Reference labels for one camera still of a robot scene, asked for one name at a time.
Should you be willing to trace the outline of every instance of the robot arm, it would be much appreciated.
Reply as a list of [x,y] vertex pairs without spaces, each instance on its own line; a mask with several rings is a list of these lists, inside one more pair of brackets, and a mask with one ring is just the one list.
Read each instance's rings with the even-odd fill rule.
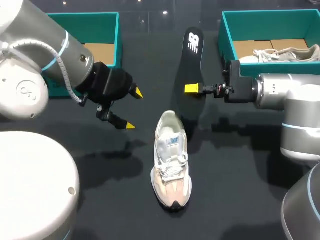
[[281,152],[298,161],[320,161],[320,76],[260,74],[240,75],[240,62],[223,71],[225,82],[212,86],[185,86],[186,93],[213,94],[226,103],[254,103],[257,109],[284,111]]
[[110,111],[114,101],[128,94],[143,97],[130,74],[95,63],[87,48],[29,0],[0,0],[0,16],[1,115],[24,120],[41,114],[49,99],[45,77],[65,83],[81,107],[87,100],[96,103],[101,121],[117,129],[134,128]]

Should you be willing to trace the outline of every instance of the white sneaker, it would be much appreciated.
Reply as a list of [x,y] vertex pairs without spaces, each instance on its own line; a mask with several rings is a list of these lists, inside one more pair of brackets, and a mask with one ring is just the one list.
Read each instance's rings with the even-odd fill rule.
[[166,111],[155,131],[154,168],[151,183],[159,201],[178,210],[190,199],[187,135],[174,111]]
[[320,47],[314,45],[309,49],[290,47],[281,51],[254,50],[252,56],[242,57],[239,61],[242,64],[317,62],[320,61]]

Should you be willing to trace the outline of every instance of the shoe tongue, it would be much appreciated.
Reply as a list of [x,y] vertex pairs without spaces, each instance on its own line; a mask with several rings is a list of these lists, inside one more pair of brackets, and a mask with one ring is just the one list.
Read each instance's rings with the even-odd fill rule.
[[163,162],[173,158],[170,162],[179,164],[178,157],[182,156],[184,136],[181,133],[164,134],[157,141],[158,154]]

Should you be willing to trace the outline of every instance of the teal box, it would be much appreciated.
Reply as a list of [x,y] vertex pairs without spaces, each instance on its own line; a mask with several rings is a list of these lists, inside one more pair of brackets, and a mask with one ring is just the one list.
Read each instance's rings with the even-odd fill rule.
[[[118,12],[50,13],[48,16],[82,44],[114,44],[113,64],[107,66],[121,67],[123,43]],[[64,84],[47,82],[50,97],[69,96]]]
[[[233,44],[235,41],[284,39],[304,39],[308,48],[320,45],[319,11],[298,9],[222,12],[218,48],[226,61],[238,60]],[[241,64],[242,76],[255,78],[261,73],[320,75],[320,62]]]

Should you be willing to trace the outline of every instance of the shoe box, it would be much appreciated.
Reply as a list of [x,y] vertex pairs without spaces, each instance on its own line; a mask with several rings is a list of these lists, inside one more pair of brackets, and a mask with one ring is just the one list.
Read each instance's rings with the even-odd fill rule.
[[[88,48],[95,62],[103,62],[110,68],[121,67],[123,42],[118,12],[49,13],[48,16]],[[51,98],[69,96],[63,83],[50,79],[47,82]]]
[[[308,49],[320,45],[317,9],[223,11],[218,36],[225,61],[253,55],[254,50]],[[320,75],[320,62],[241,63],[241,75],[261,73]]]

